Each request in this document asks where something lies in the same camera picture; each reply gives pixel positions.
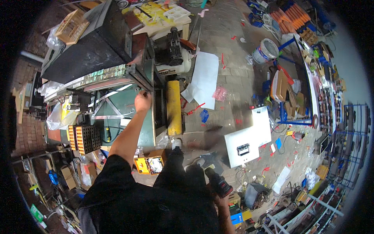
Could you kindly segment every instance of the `shoe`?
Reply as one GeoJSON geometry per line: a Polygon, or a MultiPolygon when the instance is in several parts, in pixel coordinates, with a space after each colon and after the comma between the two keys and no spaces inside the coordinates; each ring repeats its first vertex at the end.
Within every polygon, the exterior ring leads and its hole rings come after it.
{"type": "Polygon", "coordinates": [[[196,158],[191,164],[188,164],[188,165],[186,165],[185,167],[184,167],[184,171],[186,171],[186,169],[189,167],[189,166],[191,166],[191,165],[193,165],[193,164],[197,164],[197,165],[199,165],[200,167],[202,167],[203,165],[204,165],[204,163],[205,163],[205,159],[203,159],[203,158],[196,158]]]}
{"type": "Polygon", "coordinates": [[[174,139],[173,143],[171,144],[171,149],[175,149],[175,147],[182,148],[182,140],[180,138],[174,139]]]}

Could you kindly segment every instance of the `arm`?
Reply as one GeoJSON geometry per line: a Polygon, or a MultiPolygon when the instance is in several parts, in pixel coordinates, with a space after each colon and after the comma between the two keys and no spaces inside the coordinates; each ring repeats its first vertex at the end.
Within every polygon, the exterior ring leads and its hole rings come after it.
{"type": "Polygon", "coordinates": [[[109,156],[113,154],[119,155],[130,164],[130,167],[134,164],[134,154],[138,146],[144,118],[151,107],[151,94],[147,92],[147,97],[145,97],[144,93],[145,91],[140,91],[135,97],[135,109],[137,112],[126,128],[114,140],[109,151],[109,156]]]}
{"type": "Polygon", "coordinates": [[[231,216],[229,211],[229,196],[220,198],[218,195],[215,196],[214,203],[218,207],[218,219],[220,221],[220,228],[224,234],[235,234],[235,227],[231,222],[231,216]]]}

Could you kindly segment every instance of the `yellow post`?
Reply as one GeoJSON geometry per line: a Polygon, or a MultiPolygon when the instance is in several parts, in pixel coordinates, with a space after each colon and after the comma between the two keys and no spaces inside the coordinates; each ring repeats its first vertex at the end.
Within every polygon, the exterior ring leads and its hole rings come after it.
{"type": "Polygon", "coordinates": [[[180,101],[179,81],[169,81],[166,89],[166,113],[168,115],[170,136],[182,134],[182,112],[180,101]]]}

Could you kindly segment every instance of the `bucket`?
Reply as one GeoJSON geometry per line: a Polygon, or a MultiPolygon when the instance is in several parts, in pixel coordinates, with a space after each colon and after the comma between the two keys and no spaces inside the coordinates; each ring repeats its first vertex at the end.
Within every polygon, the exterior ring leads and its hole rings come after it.
{"type": "Polygon", "coordinates": [[[277,45],[270,39],[265,38],[260,45],[253,51],[252,57],[259,64],[265,64],[279,55],[277,45]]]}

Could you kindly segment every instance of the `red power drill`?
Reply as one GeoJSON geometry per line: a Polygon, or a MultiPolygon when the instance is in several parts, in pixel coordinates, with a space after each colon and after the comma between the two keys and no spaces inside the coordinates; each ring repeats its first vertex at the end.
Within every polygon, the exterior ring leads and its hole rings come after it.
{"type": "Polygon", "coordinates": [[[215,193],[220,198],[224,198],[233,191],[233,187],[230,186],[223,176],[219,176],[212,168],[208,167],[205,169],[205,174],[209,178],[209,183],[215,193]]]}

